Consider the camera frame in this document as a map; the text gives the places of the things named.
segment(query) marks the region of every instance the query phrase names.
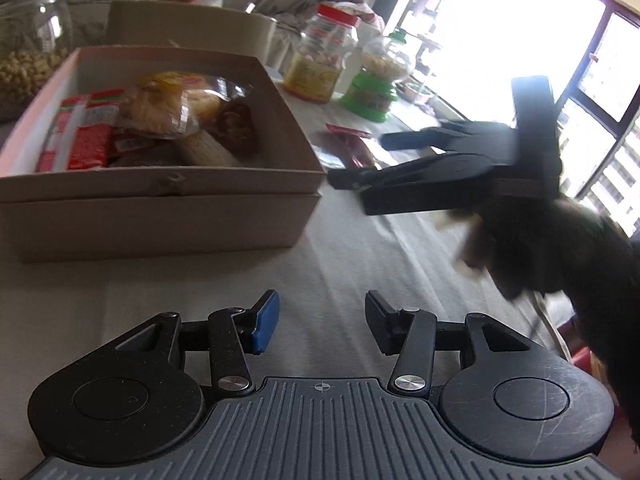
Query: pastry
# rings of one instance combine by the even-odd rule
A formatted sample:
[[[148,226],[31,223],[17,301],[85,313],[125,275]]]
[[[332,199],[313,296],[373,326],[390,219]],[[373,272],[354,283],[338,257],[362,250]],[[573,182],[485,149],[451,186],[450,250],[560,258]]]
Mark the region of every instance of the pastry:
[[[137,129],[165,137],[190,135],[211,121],[222,100],[198,74],[162,72],[140,81],[130,107]]]

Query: red lid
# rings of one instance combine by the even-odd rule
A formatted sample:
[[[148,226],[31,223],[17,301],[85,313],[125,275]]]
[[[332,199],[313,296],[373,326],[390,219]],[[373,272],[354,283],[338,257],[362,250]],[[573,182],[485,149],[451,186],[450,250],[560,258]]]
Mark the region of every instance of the red lid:
[[[354,16],[353,14],[343,12],[340,9],[336,9],[335,7],[325,4],[318,5],[318,14],[320,14],[320,16],[324,18],[332,20],[332,22],[337,22],[342,25],[349,25],[351,27],[355,27],[358,24],[359,20],[358,16]]]

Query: red wrapper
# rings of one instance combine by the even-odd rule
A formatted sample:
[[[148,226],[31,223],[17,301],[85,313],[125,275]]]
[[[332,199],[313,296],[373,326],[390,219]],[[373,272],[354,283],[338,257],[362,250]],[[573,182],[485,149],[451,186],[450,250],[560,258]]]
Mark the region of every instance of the red wrapper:
[[[104,168],[123,96],[118,89],[62,101],[36,170]]]
[[[340,140],[345,155],[339,156],[347,167],[384,168],[398,164],[393,156],[367,132],[329,123],[326,124],[326,129]]]

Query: ribbed gray surface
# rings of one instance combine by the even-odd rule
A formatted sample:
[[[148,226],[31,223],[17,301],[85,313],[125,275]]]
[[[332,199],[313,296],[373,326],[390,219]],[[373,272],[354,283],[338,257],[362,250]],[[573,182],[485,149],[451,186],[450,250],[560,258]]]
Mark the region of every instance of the ribbed gray surface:
[[[375,379],[277,378],[243,400],[219,402],[196,436],[151,462],[93,468],[53,458],[31,475],[32,480],[503,478],[615,476],[593,457],[544,468],[476,454],[441,427],[426,402],[392,396]]]

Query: white tablecloth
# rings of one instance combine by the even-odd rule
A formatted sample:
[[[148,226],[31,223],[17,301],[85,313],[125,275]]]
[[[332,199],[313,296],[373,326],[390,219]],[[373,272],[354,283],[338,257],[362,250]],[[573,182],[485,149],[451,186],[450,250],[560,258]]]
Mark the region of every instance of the white tablecloth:
[[[306,132],[324,122],[366,127],[338,105],[287,97]],[[402,125],[369,126],[380,133]],[[394,364],[367,329],[364,295],[379,290],[398,308],[418,306],[441,320],[486,312],[553,348],[530,304],[505,302],[488,280],[451,266],[462,232],[438,233],[427,213],[366,217],[351,192],[322,188],[303,238],[290,250],[25,266],[0,237],[0,478],[18,479],[42,454],[27,421],[33,389],[65,367],[158,312],[206,319],[225,306],[250,306],[267,288],[282,298],[267,353],[248,361],[255,378],[380,376]],[[204,354],[187,370],[207,381]],[[455,352],[436,358],[434,382],[458,369]]]

